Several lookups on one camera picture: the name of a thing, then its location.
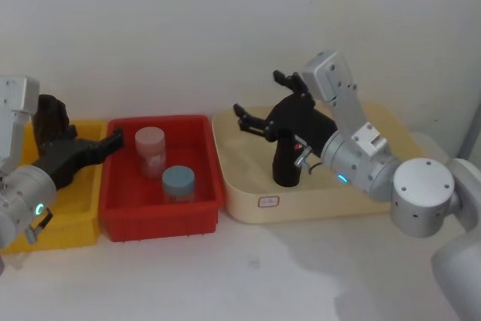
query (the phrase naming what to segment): jar lid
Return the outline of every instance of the jar lid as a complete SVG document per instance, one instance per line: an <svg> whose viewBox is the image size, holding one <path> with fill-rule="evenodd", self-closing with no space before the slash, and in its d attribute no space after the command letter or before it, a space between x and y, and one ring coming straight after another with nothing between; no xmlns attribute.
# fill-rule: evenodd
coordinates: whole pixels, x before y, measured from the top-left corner
<svg viewBox="0 0 481 321"><path fill-rule="evenodd" d="M157 156L165 152L165 133L157 127L145 127L135 133L135 148L144 157Z"/></svg>
<svg viewBox="0 0 481 321"><path fill-rule="evenodd" d="M183 197L194 192L195 175L192 169L183 165L167 168L162 174L164 192L173 197Z"/></svg>

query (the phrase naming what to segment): white wall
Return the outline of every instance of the white wall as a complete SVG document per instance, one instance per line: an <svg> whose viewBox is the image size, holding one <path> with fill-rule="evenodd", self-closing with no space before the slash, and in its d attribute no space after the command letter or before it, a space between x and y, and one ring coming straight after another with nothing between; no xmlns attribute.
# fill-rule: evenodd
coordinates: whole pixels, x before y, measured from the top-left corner
<svg viewBox="0 0 481 321"><path fill-rule="evenodd" d="M363 98L457 150L481 90L481 0L0 0L0 72L39 78L71 117L275 102L271 71L326 47Z"/></svg>

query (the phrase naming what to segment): yellow plastic tray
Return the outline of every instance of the yellow plastic tray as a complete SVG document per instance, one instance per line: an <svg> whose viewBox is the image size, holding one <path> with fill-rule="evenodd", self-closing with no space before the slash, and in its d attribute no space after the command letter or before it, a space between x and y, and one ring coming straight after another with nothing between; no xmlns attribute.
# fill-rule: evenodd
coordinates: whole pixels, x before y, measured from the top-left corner
<svg viewBox="0 0 481 321"><path fill-rule="evenodd" d="M107 135L107 122L98 120L74 121L79 138L98 141ZM31 164L38 158L32 125L25 127L22 164ZM80 170L71 185L57 192L57 200L50 208L53 218L40 233L36 244L29 244L25 235L19 237L0 253L18 253L89 246L97 243L98 197L102 165Z"/></svg>

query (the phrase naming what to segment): plastic jar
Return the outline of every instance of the plastic jar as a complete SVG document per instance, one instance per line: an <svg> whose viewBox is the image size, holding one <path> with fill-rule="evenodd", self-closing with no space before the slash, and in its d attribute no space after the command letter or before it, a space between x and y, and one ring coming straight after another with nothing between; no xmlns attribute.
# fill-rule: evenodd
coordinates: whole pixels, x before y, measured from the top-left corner
<svg viewBox="0 0 481 321"><path fill-rule="evenodd" d="M165 170L165 134L160 128L145 127L135 133L135 148L142 158L142 174L160 178Z"/></svg>
<svg viewBox="0 0 481 321"><path fill-rule="evenodd" d="M183 165L167 168L162 175L164 200L167 203L194 202L195 175Z"/></svg>

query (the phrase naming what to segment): white table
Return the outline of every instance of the white table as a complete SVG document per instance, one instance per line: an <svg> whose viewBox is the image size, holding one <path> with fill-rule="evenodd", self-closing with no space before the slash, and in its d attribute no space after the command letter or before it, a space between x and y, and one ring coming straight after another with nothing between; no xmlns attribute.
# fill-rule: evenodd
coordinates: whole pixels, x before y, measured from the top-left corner
<svg viewBox="0 0 481 321"><path fill-rule="evenodd" d="M453 321L429 239L387 215L251 226L221 214L212 235L5 257L2 320Z"/></svg>

